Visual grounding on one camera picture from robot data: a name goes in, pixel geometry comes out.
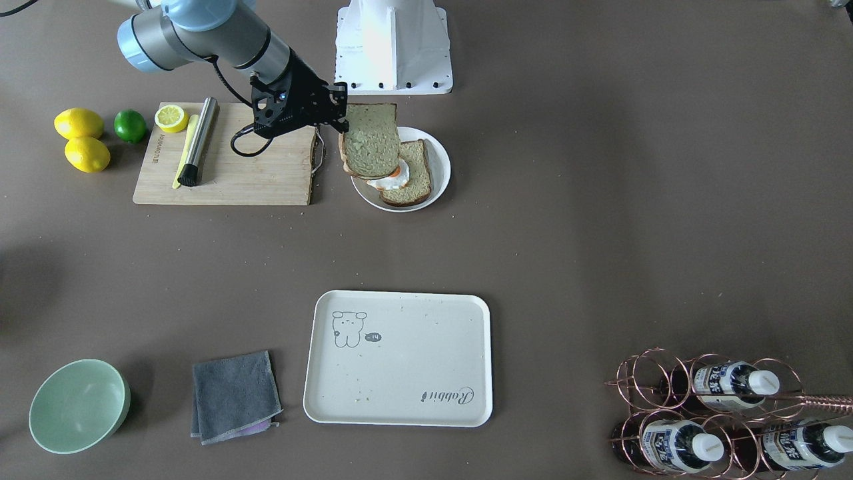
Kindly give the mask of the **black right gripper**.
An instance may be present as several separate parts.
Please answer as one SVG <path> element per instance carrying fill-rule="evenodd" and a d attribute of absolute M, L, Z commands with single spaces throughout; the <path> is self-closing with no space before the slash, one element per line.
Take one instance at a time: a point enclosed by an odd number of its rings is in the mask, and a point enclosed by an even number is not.
<path fill-rule="evenodd" d="M 271 84 L 253 73 L 251 85 L 253 131 L 264 139 L 319 125 L 329 125 L 339 134 L 350 131 L 345 119 L 347 83 L 329 84 L 299 57 L 291 57 Z"/>

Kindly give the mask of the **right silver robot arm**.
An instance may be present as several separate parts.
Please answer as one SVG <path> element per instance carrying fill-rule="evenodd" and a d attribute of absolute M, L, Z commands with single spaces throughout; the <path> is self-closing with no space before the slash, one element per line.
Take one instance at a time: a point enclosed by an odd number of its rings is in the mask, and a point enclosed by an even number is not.
<path fill-rule="evenodd" d="M 322 80 L 256 15 L 253 2 L 162 1 L 123 22 L 117 42 L 143 72 L 225 61 L 249 79 L 253 131 L 264 139 L 323 124 L 349 130 L 347 85 Z"/>

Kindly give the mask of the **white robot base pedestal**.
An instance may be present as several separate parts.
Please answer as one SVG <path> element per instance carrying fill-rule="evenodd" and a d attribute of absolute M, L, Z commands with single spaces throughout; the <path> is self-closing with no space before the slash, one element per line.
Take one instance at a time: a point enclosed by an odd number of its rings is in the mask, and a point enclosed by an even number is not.
<path fill-rule="evenodd" d="M 432 1 L 351 1 L 337 13 L 335 79 L 350 95 L 440 95 L 454 86 L 447 13 Z"/>

